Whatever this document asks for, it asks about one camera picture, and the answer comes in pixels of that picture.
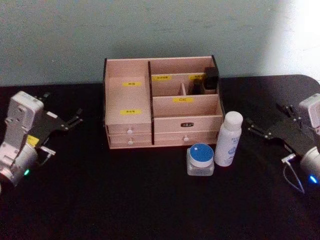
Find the wall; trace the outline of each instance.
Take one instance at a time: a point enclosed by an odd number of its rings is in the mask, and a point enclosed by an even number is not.
[[[0,85],[101,82],[104,58],[214,54],[222,77],[320,80],[318,0],[0,3]]]

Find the black tablecloth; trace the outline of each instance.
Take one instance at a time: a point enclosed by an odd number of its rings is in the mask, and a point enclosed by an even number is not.
[[[226,112],[264,128],[281,119],[274,103],[320,93],[302,75],[225,78],[221,89]],[[285,182],[281,146],[243,129],[233,164],[210,177],[187,175],[187,147],[109,150],[102,84],[1,87],[0,140],[19,90],[51,92],[46,110],[68,120],[82,108],[84,122],[52,137],[57,154],[0,196],[0,239],[320,238],[319,187],[298,166],[307,194]]]

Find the wooden compartment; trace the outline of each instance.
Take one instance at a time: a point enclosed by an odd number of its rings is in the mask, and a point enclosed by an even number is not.
[[[223,121],[219,95],[191,95],[207,67],[216,67],[211,56],[106,60],[109,147],[215,144]]]

